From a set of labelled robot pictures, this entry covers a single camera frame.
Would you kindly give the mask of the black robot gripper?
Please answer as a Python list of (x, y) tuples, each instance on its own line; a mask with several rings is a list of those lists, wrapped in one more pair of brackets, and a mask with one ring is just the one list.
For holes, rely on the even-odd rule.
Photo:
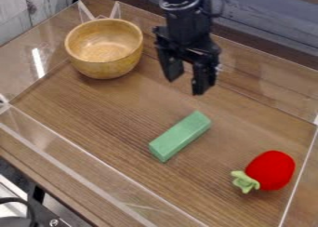
[(184, 73), (183, 62), (192, 63), (192, 94), (201, 95), (216, 83), (220, 47), (209, 38), (212, 0), (160, 0), (165, 25), (156, 26), (156, 51), (165, 79), (172, 82)]

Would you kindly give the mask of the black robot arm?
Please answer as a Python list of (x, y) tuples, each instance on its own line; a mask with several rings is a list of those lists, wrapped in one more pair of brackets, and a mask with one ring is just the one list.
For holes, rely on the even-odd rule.
[(155, 47), (165, 79), (172, 82), (192, 65), (192, 94), (201, 95), (216, 83), (220, 47), (209, 37), (212, 19), (221, 15), (223, 0), (160, 0), (165, 26), (156, 26)]

